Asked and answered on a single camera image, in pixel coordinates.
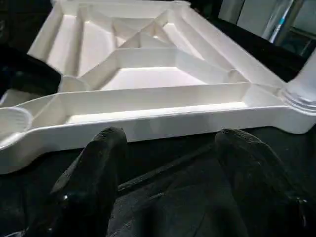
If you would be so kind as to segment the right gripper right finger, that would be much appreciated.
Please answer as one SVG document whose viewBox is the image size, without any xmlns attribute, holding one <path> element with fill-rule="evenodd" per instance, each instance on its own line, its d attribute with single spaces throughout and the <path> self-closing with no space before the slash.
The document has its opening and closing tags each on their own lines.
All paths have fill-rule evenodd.
<svg viewBox="0 0 316 237">
<path fill-rule="evenodd" d="M 294 179 L 268 144 L 225 128 L 214 145 L 250 237 L 316 235 L 316 196 Z"/>
</svg>

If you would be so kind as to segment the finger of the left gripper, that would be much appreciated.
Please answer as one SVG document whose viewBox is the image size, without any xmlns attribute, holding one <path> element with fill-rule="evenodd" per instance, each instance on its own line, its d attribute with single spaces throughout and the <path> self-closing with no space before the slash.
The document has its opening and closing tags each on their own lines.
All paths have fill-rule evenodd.
<svg viewBox="0 0 316 237">
<path fill-rule="evenodd" d="M 0 48 L 0 95 L 8 90 L 39 96 L 58 91 L 62 75 L 45 62 L 12 47 Z"/>
</svg>

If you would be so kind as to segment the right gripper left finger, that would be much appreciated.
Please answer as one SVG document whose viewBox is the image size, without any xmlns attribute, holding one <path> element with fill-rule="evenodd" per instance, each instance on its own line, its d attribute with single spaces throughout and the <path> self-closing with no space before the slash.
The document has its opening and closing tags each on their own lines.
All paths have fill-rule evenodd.
<svg viewBox="0 0 316 237">
<path fill-rule="evenodd" d="M 30 224 L 30 236 L 106 236 L 126 157 L 123 129 L 99 132 L 52 187 Z"/>
</svg>

